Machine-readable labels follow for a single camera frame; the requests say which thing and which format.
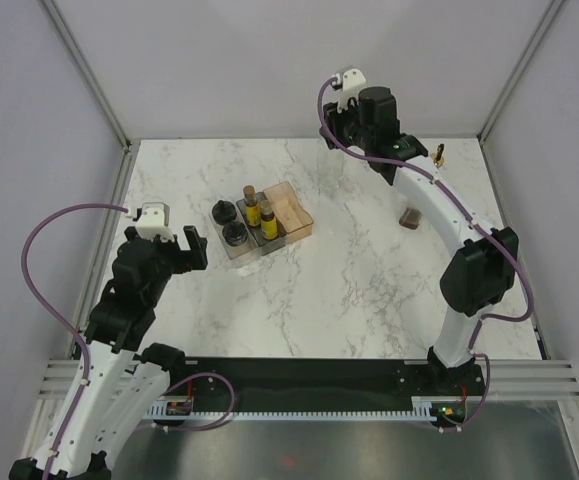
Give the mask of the black cap shaker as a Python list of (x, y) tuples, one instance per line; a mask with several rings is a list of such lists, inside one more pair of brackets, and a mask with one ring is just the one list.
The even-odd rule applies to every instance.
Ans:
[(222, 228), (222, 236), (231, 247), (239, 247), (248, 241), (248, 230), (244, 223), (233, 220)]
[(219, 226), (225, 226), (237, 219), (235, 205), (227, 200), (218, 200), (212, 207), (211, 215)]

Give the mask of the clear square oil bottle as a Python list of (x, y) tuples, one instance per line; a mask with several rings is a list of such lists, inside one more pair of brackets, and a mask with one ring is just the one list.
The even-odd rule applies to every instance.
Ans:
[(345, 165), (345, 154), (339, 149), (330, 149), (322, 140), (318, 144), (316, 169), (319, 192), (332, 196), (340, 187)]

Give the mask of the yellow label bottle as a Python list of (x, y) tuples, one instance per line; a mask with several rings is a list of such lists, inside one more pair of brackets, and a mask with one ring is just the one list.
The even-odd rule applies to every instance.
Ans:
[(260, 227), (266, 241), (272, 241), (278, 237), (277, 219), (269, 200), (263, 200), (260, 203)]
[(261, 225), (261, 207), (255, 188), (247, 185), (243, 188), (245, 219), (250, 227), (258, 228)]

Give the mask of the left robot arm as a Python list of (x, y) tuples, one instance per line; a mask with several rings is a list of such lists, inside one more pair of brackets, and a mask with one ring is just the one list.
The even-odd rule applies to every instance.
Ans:
[(120, 450), (162, 394), (188, 381), (182, 351), (139, 349), (174, 275), (204, 270), (207, 241), (183, 229), (182, 249), (166, 226), (136, 225), (112, 263), (112, 277), (80, 337), (82, 357), (57, 419), (35, 453), (14, 462), (12, 479), (108, 479)]

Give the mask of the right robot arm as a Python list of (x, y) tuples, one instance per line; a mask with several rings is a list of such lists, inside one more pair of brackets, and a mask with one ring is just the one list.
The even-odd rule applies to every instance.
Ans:
[(444, 182), (420, 140), (401, 132), (389, 88), (365, 87), (345, 107), (319, 101), (317, 108), (328, 147), (368, 162), (421, 212), (451, 256), (439, 281), (447, 311), (425, 370), (433, 391), (449, 393), (474, 363), (479, 320), (515, 283), (518, 236), (477, 216)]

